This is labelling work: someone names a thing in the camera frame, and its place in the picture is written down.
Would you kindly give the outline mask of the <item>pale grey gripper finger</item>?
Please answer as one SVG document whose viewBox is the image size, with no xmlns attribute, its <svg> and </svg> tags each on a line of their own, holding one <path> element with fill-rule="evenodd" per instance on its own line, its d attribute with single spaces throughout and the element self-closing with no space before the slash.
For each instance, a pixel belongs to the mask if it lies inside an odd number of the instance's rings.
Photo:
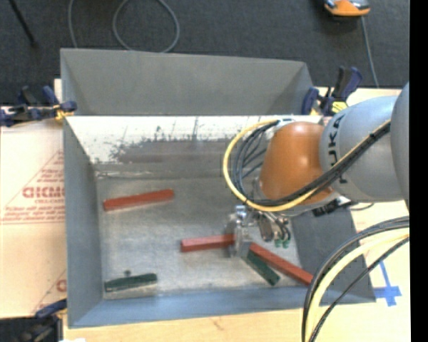
<svg viewBox="0 0 428 342">
<path fill-rule="evenodd" d="M 225 225 L 224 233 L 230 235 L 232 238 L 236 238 L 239 226 L 240 222 L 237 219 L 230 219 Z"/>
<path fill-rule="evenodd" d="M 229 246 L 229 256 L 240 258 L 246 257 L 252 243 L 253 241 L 250 239 L 236 239 L 233 244 Z"/>
</svg>

